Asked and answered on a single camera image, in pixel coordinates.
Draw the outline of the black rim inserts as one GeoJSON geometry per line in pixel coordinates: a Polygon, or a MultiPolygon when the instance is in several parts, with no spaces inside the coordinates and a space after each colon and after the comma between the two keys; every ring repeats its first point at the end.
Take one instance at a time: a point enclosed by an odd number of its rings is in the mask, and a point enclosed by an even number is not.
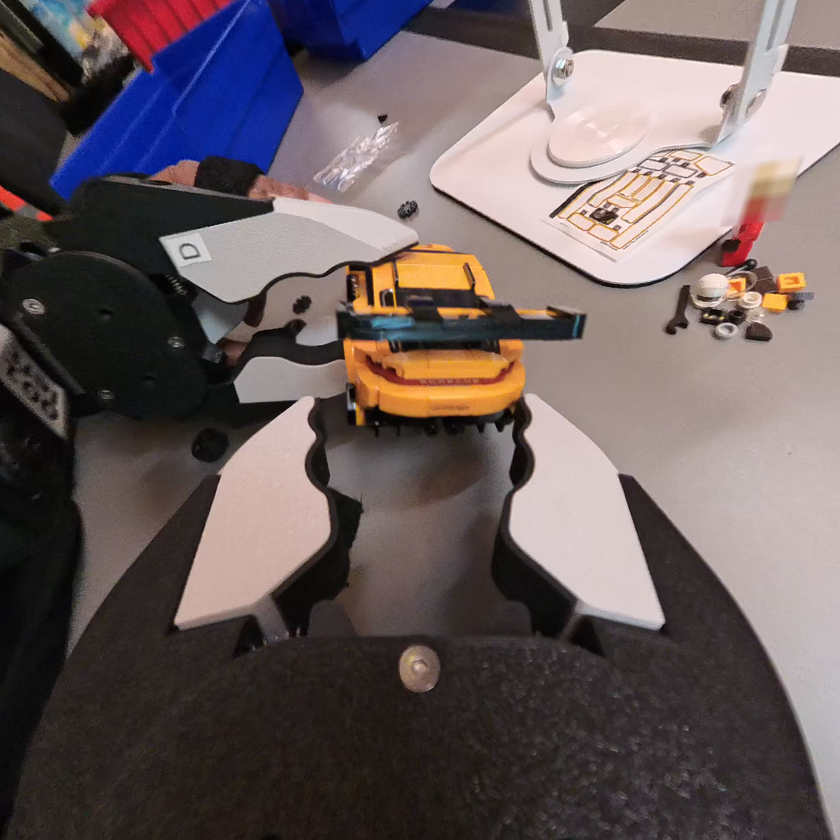
{"type": "MultiPolygon", "coordinates": [[[[418,213],[418,204],[415,200],[409,200],[402,203],[397,208],[397,216],[400,220],[406,221],[412,217],[414,217],[418,213]]],[[[344,285],[344,297],[341,298],[340,302],[353,302],[357,297],[357,291],[359,286],[359,279],[357,275],[351,271],[347,271],[344,275],[345,285],[344,285]]],[[[307,314],[312,309],[312,299],[309,296],[301,295],[299,298],[294,300],[291,305],[291,311],[296,316],[300,316],[302,314],[307,314]]]]}

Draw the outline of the clear plastic parts bag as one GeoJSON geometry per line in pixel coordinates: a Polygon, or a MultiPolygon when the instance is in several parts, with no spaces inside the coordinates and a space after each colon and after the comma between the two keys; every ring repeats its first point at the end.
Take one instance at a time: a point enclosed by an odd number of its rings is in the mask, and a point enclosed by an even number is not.
{"type": "Polygon", "coordinates": [[[335,193],[348,192],[377,165],[386,163],[399,131],[399,122],[387,122],[373,134],[357,137],[321,168],[312,182],[335,193]]]}

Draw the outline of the lego sticker sheet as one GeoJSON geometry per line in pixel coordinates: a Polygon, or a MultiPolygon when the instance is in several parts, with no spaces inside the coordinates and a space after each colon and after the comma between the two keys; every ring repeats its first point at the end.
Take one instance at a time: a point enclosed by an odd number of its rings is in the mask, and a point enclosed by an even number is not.
{"type": "Polygon", "coordinates": [[[625,261],[735,168],[706,150],[660,151],[619,175],[584,184],[544,223],[614,263],[625,261]]]}

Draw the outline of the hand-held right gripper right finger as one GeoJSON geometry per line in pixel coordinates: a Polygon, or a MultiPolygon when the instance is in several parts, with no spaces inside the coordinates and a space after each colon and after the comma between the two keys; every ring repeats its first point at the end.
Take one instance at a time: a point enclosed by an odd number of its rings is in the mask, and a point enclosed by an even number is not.
{"type": "Polygon", "coordinates": [[[664,609],[613,462],[534,394],[514,417],[511,489],[492,555],[498,591],[524,605],[543,637],[571,635],[592,618],[661,631],[664,609]]]}

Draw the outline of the red plastic bin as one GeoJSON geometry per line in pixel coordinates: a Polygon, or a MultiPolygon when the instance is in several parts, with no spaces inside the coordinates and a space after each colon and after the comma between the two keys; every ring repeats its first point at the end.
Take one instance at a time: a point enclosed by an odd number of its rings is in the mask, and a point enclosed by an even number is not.
{"type": "Polygon", "coordinates": [[[152,59],[200,27],[230,1],[95,1],[87,13],[115,32],[137,63],[152,71],[152,59]]]}

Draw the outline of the orange traffic cone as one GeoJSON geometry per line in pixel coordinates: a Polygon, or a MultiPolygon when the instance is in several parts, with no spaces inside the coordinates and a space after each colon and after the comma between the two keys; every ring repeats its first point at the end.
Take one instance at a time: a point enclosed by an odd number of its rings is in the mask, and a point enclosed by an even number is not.
{"type": "Polygon", "coordinates": [[[40,223],[52,220],[52,216],[42,209],[27,203],[25,199],[9,191],[1,185],[1,218],[17,215],[37,220],[40,223]]]}

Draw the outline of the person's left hand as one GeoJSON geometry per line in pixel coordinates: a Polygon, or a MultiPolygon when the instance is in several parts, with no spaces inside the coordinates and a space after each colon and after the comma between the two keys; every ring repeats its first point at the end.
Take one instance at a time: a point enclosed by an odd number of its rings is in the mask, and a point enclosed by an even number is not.
{"type": "Polygon", "coordinates": [[[270,178],[257,165],[221,156],[202,161],[183,160],[146,178],[149,182],[194,187],[206,192],[243,196],[254,200],[291,198],[329,203],[309,190],[270,178]]]}

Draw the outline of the white metal book stand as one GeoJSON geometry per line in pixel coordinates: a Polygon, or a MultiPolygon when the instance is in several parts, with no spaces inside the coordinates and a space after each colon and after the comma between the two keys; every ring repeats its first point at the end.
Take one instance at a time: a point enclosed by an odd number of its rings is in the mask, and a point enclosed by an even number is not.
{"type": "Polygon", "coordinates": [[[609,287],[673,276],[730,235],[742,216],[771,215],[789,185],[838,146],[838,49],[792,45],[796,2],[763,2],[748,44],[595,27],[570,37],[560,2],[530,2],[541,70],[444,152],[434,189],[609,287]],[[625,261],[612,262],[544,223],[589,182],[660,151],[699,149],[736,165],[625,261]]]}

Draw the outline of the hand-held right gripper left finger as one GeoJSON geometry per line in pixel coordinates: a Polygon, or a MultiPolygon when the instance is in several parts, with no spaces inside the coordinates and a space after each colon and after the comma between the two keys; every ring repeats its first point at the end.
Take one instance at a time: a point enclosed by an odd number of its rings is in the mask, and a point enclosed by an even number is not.
{"type": "Polygon", "coordinates": [[[219,471],[179,631],[248,618],[265,640],[304,637],[313,608],[348,584],[363,506],[330,486],[325,429],[322,400],[305,396],[219,471]]]}

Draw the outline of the yellow lego car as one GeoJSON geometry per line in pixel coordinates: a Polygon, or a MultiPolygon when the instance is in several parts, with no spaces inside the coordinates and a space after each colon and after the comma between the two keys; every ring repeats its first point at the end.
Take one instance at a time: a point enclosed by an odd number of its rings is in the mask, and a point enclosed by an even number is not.
{"type": "Polygon", "coordinates": [[[346,270],[337,311],[346,415],[374,434],[501,432],[524,393],[525,343],[584,336],[581,311],[499,300],[478,258],[447,246],[415,245],[346,270]]]}

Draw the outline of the small white yellow lego piece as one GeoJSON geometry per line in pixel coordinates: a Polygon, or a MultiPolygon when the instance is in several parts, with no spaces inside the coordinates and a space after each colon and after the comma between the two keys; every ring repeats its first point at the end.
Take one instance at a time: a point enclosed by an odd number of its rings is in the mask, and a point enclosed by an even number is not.
{"type": "Polygon", "coordinates": [[[675,311],[664,326],[676,335],[697,320],[718,341],[767,343],[774,334],[771,314],[798,312],[815,298],[802,272],[774,272],[754,259],[724,272],[712,272],[679,290],[675,311]]]}

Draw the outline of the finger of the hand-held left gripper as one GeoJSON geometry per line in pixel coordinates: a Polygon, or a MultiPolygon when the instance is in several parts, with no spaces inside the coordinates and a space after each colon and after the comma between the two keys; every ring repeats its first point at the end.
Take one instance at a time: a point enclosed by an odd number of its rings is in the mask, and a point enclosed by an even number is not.
{"type": "Polygon", "coordinates": [[[160,243],[183,279],[237,303],[288,277],[371,266],[417,245],[418,235],[368,209],[278,197],[267,213],[169,234],[160,243]]]}
{"type": "Polygon", "coordinates": [[[343,342],[333,319],[288,322],[257,331],[239,356],[233,385],[242,404],[328,398],[348,382],[343,342]]]}

